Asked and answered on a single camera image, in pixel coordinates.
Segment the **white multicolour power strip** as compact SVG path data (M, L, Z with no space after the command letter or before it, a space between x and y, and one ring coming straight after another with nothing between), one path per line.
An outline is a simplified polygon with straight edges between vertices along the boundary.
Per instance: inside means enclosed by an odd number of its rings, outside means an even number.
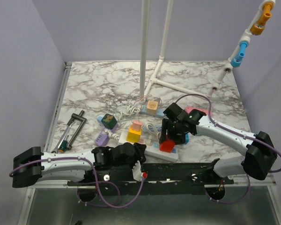
M167 160L170 162L178 161L178 151L174 148L171 153L164 152L159 150L159 143L152 142L151 145L146 144L146 140L140 138L138 141L139 144L145 144L147 147L145 149L145 154L151 157L156 157L162 160Z

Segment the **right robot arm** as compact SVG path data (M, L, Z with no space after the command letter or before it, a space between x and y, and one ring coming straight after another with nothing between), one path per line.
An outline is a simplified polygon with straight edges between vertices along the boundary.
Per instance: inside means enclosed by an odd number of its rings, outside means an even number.
M221 128L221 123L212 122L206 113L193 109L190 112L172 103L164 110L160 143L173 141L182 144L185 135L207 136L219 141L240 155L228 159L215 159L205 171L210 183L218 183L230 175L247 174L256 180L264 180L277 159L272 150L269 135L259 132L257 135L233 127Z

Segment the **yellow cube socket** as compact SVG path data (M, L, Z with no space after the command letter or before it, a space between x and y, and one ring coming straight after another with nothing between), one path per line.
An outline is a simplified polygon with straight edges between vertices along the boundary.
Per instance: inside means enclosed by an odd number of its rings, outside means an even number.
M128 134L126 140L128 142L137 143L141 136L141 128L135 128L133 125L129 127Z

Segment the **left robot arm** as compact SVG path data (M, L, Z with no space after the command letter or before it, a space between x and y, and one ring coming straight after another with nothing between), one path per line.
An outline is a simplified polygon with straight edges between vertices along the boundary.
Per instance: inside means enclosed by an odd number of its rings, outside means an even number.
M135 181L146 178L141 165L146 162L146 145L120 144L116 147L96 147L83 153L48 153L32 147L13 160L13 188L26 188L45 180L67 180L90 185L98 171L123 166Z

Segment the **red cube socket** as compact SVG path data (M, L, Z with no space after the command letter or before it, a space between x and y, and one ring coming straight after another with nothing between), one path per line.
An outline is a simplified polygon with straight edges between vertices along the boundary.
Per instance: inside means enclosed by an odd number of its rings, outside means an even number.
M174 147L175 147L175 142L169 139L159 144L159 150L162 152L171 153Z

